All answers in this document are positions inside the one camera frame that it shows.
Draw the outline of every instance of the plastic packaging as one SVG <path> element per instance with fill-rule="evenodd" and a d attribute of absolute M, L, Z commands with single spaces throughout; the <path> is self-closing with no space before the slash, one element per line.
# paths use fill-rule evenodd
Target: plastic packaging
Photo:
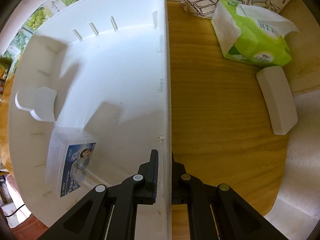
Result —
<path fill-rule="evenodd" d="M 104 182 L 87 170 L 96 145 L 81 128 L 55 127 L 52 131 L 45 180 L 63 197 L 80 186 L 88 189 Z"/>
<path fill-rule="evenodd" d="M 284 37 L 298 29 L 270 10 L 219 0 L 211 22 L 225 58 L 261 67 L 291 61 Z"/>

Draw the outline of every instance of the blue label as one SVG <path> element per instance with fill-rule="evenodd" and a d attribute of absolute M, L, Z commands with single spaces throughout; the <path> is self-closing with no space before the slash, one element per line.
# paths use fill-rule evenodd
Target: blue label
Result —
<path fill-rule="evenodd" d="M 80 185 L 76 183 L 70 176 L 71 167 L 75 161 L 80 159 L 85 159 L 85 166 L 87 166 L 90 158 L 86 157 L 92 155 L 95 145 L 96 143 L 69 145 L 63 168 L 60 197 L 63 197 L 77 188 L 80 188 Z"/>

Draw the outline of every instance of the product label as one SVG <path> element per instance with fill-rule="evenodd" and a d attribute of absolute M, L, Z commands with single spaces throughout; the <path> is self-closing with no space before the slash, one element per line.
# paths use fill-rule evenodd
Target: product label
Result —
<path fill-rule="evenodd" d="M 81 168 L 85 169 L 89 164 L 89 156 L 92 155 L 96 143 L 69 145 L 68 153 L 64 163 L 62 174 L 60 197 L 63 197 L 70 192 L 80 188 L 80 185 L 71 175 L 73 163 L 81 163 Z"/>
<path fill-rule="evenodd" d="M 264 33 L 268 34 L 269 36 L 275 39 L 279 36 L 277 30 L 273 28 L 271 25 L 268 25 L 263 21 L 258 21 L 258 20 L 255 20 L 255 23 Z"/>
<path fill-rule="evenodd" d="M 260 63 L 269 63 L 271 61 L 273 61 L 274 57 L 267 52 L 262 52 L 262 53 L 258 53 L 256 55 L 253 56 L 255 60 L 257 60 Z"/>

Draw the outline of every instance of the pink cloth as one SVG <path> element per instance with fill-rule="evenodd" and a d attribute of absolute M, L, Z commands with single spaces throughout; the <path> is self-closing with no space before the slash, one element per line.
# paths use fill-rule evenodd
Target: pink cloth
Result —
<path fill-rule="evenodd" d="M 38 239 L 48 227 L 44 225 L 33 214 L 30 215 L 25 221 L 17 225 L 15 228 L 11 228 L 17 240 L 36 240 Z"/>
<path fill-rule="evenodd" d="M 18 205 L 18 207 L 21 206 L 23 204 L 23 201 L 22 201 L 22 198 L 20 196 L 20 192 L 18 190 L 18 186 L 17 186 L 16 180 L 10 174 L 6 176 L 5 180 L 6 180 L 7 187 L 11 187 L 15 191 L 16 196 L 19 197 L 18 199 L 14 198 L 14 193 L 12 193 L 11 197 L 12 197 L 13 202 L 15 202 L 16 206 L 17 205 Z M 31 212 L 29 210 L 27 210 L 27 212 L 26 212 L 26 208 L 25 207 L 22 208 L 22 209 L 19 209 L 19 211 L 17 212 L 18 221 L 21 222 L 22 219 L 28 218 L 28 216 L 30 216 L 30 213 Z"/>

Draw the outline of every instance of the black cable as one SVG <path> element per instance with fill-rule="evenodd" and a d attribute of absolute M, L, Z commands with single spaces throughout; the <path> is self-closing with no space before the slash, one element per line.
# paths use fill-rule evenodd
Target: black cable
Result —
<path fill-rule="evenodd" d="M 18 207 L 16 210 L 15 210 L 15 212 L 13 212 L 11 215 L 9 215 L 9 216 L 6 216 L 6 215 L 4 215 L 6 218 L 9 218 L 9 217 L 11 217 L 11 216 L 13 216 L 20 208 L 22 208 L 24 206 L 24 204 L 21 206 L 21 207 Z"/>

